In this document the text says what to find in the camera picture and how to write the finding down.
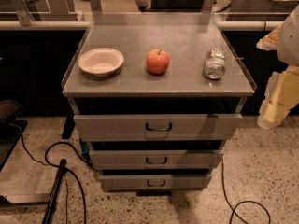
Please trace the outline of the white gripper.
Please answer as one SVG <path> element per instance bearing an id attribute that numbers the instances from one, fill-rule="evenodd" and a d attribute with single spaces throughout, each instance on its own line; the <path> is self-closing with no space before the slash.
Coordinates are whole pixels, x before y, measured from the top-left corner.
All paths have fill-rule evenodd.
<path id="1" fill-rule="evenodd" d="M 299 104 L 299 67 L 289 65 L 282 73 L 273 72 L 264 96 L 257 124 L 269 130 L 280 125 Z"/>

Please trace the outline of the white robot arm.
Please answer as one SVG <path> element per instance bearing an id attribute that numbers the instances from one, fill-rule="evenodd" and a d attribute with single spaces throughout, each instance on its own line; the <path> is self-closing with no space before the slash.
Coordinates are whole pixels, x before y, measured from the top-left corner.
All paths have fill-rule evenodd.
<path id="1" fill-rule="evenodd" d="M 257 124 L 273 129 L 299 104 L 299 6 L 276 29 L 260 39 L 258 49 L 275 50 L 288 67 L 268 79 Z"/>

